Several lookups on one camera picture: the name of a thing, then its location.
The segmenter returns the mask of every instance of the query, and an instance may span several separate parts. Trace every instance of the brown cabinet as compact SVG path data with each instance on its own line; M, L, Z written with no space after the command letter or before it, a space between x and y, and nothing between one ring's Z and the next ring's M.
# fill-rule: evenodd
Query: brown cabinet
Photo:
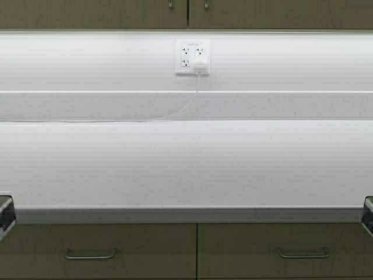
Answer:
M186 28L187 14L187 0L0 0L0 29Z
M98 257L113 258L97 260ZM68 260L93 258L92 260ZM195 225L18 225L0 279L195 279Z
M371 29L373 28L373 1L191 0L190 27L203 29Z
M373 277L373 239L359 224L200 225L199 277Z
M372 280L373 278L366 278L366 277L343 277L343 278L229 278L229 280Z

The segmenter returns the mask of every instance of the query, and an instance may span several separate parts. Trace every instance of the backsplash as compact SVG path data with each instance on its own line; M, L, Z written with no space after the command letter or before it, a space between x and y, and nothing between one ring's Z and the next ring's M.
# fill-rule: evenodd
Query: backsplash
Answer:
M178 39L211 42L211 73L175 74ZM373 34L0 32L0 120L370 119Z

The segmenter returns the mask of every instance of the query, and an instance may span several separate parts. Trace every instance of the countertop edge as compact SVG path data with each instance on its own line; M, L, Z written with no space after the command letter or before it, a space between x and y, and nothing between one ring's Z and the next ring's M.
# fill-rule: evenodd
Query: countertop edge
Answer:
M16 210L20 224L77 223L359 223L356 208L201 209L27 209Z

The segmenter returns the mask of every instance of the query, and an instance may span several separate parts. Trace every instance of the white plug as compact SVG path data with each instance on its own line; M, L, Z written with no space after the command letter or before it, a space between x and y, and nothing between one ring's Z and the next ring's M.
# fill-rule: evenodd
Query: white plug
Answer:
M197 56L192 62L192 68L197 75L209 72L209 61L205 56Z

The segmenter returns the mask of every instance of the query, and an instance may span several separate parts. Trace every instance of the wall outlet cover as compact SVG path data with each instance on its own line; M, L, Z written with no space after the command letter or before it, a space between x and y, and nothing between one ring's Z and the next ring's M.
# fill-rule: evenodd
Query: wall outlet cover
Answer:
M175 73L178 75L196 75L193 63L196 58L200 59L201 57L208 62L208 68L202 72L202 75L209 75L211 64L210 40L177 40L175 50Z

